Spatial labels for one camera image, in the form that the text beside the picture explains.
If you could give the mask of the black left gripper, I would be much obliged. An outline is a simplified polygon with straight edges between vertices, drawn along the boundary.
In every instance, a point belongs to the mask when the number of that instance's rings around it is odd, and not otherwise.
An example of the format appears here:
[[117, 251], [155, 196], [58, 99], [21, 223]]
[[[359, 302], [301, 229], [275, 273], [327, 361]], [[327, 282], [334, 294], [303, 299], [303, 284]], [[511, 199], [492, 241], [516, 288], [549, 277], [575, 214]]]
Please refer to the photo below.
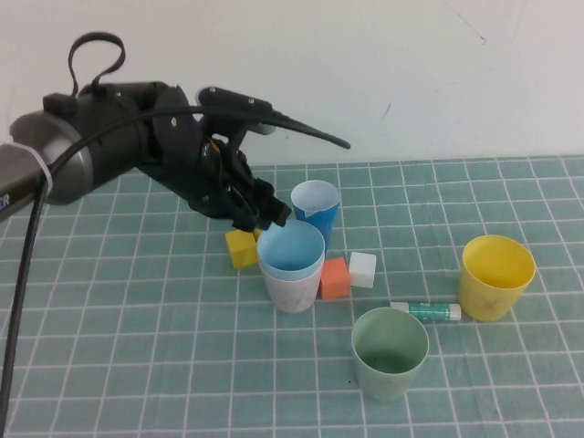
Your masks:
[[256, 178], [240, 146], [238, 130], [226, 141], [195, 134], [150, 136], [149, 159], [141, 171], [177, 194], [189, 207], [213, 219], [229, 219], [234, 228], [283, 227], [290, 208], [269, 182]]

